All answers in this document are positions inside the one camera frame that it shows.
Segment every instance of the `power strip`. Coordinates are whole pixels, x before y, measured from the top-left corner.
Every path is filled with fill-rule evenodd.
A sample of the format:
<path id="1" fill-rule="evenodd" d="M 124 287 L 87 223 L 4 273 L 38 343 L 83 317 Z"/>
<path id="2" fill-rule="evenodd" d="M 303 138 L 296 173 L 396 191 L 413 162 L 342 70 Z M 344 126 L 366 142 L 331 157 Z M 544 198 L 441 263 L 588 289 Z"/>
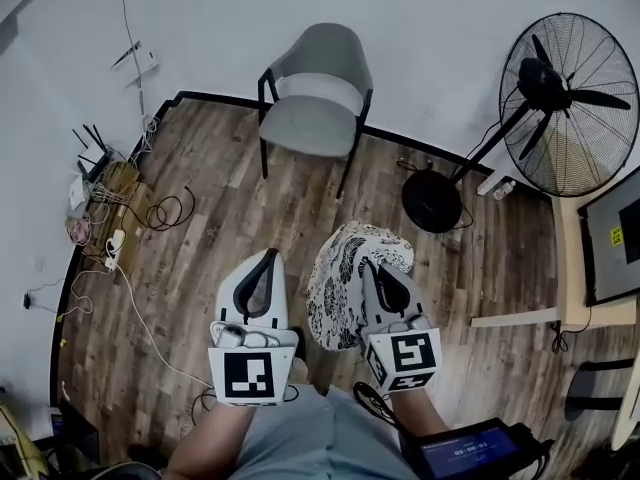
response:
<path id="1" fill-rule="evenodd" d="M 120 258 L 120 252 L 122 251 L 126 236 L 124 231 L 116 229 L 113 232 L 113 236 L 107 240 L 107 259 L 104 262 L 104 266 L 111 272 L 113 272 L 118 265 L 118 258 Z"/>

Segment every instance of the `fan blade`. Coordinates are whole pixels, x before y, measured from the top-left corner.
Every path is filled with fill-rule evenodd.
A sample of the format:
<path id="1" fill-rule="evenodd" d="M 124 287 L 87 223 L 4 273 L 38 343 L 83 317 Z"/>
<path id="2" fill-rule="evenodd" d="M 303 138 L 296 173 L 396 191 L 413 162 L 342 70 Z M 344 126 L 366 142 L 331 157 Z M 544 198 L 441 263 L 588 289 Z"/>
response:
<path id="1" fill-rule="evenodd" d="M 529 142 L 527 142 L 527 145 L 522 150 L 522 153 L 520 153 L 518 160 L 522 160 L 535 147 L 535 145 L 540 140 L 540 137 L 542 137 L 542 134 L 547 129 L 547 126 L 549 126 L 549 121 L 551 121 L 552 115 L 553 115 L 553 112 L 549 112 L 548 114 L 545 114 L 545 116 L 542 118 L 542 121 L 540 121 L 540 123 L 538 124 L 536 131 L 533 132 L 533 135 L 529 139 Z"/>
<path id="2" fill-rule="evenodd" d="M 588 89 L 571 91 L 571 99 L 598 107 L 620 108 L 622 110 L 629 110 L 631 108 L 631 105 L 617 96 L 611 96 L 610 94 L 600 91 L 590 91 Z"/>
<path id="3" fill-rule="evenodd" d="M 538 39 L 538 36 L 535 34 L 532 34 L 531 39 L 533 39 L 533 46 L 536 47 L 536 53 L 538 54 L 538 58 L 541 61 L 544 61 L 547 64 L 549 64 L 549 66 L 551 66 L 551 61 L 549 60 L 549 56 L 547 55 L 547 52 L 544 51 L 544 48 L 542 47 L 542 43 L 540 42 L 540 39 Z"/>

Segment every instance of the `fan stand pole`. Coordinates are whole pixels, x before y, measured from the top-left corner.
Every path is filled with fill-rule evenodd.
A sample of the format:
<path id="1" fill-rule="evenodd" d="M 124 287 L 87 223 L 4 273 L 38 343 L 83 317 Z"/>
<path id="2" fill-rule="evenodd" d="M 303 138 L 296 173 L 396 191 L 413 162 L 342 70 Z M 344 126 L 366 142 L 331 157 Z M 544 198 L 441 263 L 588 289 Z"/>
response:
<path id="1" fill-rule="evenodd" d="M 409 218 L 430 233 L 445 233 L 453 229 L 462 215 L 462 200 L 456 183 L 511 131 L 529 109 L 529 104 L 523 103 L 451 179 L 429 169 L 413 173 L 402 187 L 402 204 Z"/>
<path id="2" fill-rule="evenodd" d="M 511 114 L 511 117 L 506 120 L 493 137 L 485 142 L 484 146 L 482 146 L 480 150 L 473 155 L 452 178 L 450 178 L 451 183 L 454 185 L 458 183 L 473 167 L 479 164 L 480 160 L 482 160 L 489 151 L 495 148 L 498 142 L 504 139 L 507 133 L 511 131 L 511 129 L 527 114 L 527 112 L 529 112 L 529 104 L 525 102 L 520 105 L 513 114 Z"/>

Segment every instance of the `wooden floor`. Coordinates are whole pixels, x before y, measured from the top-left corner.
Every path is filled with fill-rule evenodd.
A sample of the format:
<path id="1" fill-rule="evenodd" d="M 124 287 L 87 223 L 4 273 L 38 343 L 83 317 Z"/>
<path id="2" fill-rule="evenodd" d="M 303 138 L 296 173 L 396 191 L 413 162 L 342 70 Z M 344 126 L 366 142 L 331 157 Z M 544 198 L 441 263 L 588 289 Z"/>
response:
<path id="1" fill-rule="evenodd" d="M 363 137 L 338 202 L 344 162 L 276 148 L 269 156 L 270 176 L 263 180 L 257 139 L 255 111 L 184 100 L 164 118 L 155 151 L 142 164 L 158 198 L 173 194 L 186 200 L 188 185 L 198 200 L 184 226 L 146 232 L 131 276 L 137 306 L 171 364 L 210 379 L 206 350 L 217 287 L 244 258 L 267 247 L 284 256 L 290 324 L 303 326 L 308 336 L 304 293 L 316 253 L 338 226 L 355 219 L 388 227 L 415 249 L 414 278 L 433 304 L 429 317 L 442 332 L 444 367 L 429 391 L 448 424 L 494 416 L 524 422 L 539 438 L 557 440 L 547 478 L 567 478 L 587 451 L 607 438 L 613 413 L 585 413 L 569 424 L 563 397 L 583 361 L 633 357 L 633 328 L 570 336 L 570 351 L 554 356 L 552 332 L 543 325 L 468 325 L 475 316 L 554 305 L 549 204 L 518 189 L 501 202 L 477 197 L 483 177 L 472 173 L 462 192 L 474 224 L 431 235 L 404 213 L 400 193 L 410 173 L 396 166 L 403 157 L 422 167 L 427 155 Z M 451 171 L 451 164 L 433 160 L 438 171 Z M 191 426 L 189 405 L 202 387 L 159 360 L 120 274 L 85 275 L 76 291 L 92 297 L 95 311 L 66 317 L 59 381 L 72 404 L 98 427 L 104 462 L 123 460 L 134 442 L 170 452 Z M 357 351 L 336 355 L 309 346 L 317 383 L 349 389 L 368 379 Z M 618 394 L 621 378 L 605 374 L 599 388 Z"/>

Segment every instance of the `fan base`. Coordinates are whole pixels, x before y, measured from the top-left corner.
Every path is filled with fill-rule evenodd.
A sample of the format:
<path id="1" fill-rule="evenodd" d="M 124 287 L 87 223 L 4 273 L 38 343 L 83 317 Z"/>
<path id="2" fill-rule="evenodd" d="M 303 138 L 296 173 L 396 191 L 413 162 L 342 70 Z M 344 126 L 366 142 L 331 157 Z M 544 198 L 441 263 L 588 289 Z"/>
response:
<path id="1" fill-rule="evenodd" d="M 429 233 L 445 233 L 462 215 L 462 200 L 446 176 L 431 170 L 413 173 L 402 187 L 402 204 L 416 226 Z"/>

